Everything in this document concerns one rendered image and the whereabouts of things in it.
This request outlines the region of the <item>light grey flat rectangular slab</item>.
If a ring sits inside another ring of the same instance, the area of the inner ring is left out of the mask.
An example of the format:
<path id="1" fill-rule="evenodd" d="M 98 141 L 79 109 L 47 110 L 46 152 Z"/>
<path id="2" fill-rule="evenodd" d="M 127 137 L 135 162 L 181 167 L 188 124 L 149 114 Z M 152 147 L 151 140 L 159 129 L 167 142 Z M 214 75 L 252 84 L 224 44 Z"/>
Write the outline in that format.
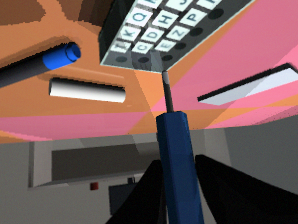
<path id="1" fill-rule="evenodd" d="M 198 102 L 222 105 L 297 80 L 298 71 L 290 63 L 285 63 L 274 69 L 251 76 L 222 89 L 198 97 Z"/>

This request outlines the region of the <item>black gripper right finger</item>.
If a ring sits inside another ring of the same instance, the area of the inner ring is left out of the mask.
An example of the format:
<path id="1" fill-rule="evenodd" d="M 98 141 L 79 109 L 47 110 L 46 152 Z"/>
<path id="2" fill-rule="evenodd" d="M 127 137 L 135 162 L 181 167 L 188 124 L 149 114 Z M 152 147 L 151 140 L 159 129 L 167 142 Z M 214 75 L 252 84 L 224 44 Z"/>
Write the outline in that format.
<path id="1" fill-rule="evenodd" d="M 202 194 L 217 224 L 298 224 L 298 195 L 205 155 L 195 156 Z"/>

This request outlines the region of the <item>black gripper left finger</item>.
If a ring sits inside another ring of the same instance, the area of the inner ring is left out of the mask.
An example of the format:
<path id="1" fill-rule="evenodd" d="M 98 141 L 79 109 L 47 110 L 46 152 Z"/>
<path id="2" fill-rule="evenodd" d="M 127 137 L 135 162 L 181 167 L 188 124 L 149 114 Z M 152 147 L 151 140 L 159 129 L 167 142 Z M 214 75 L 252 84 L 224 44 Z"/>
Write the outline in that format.
<path id="1" fill-rule="evenodd" d="M 153 160 L 124 203 L 105 224 L 167 224 L 161 160 Z"/>

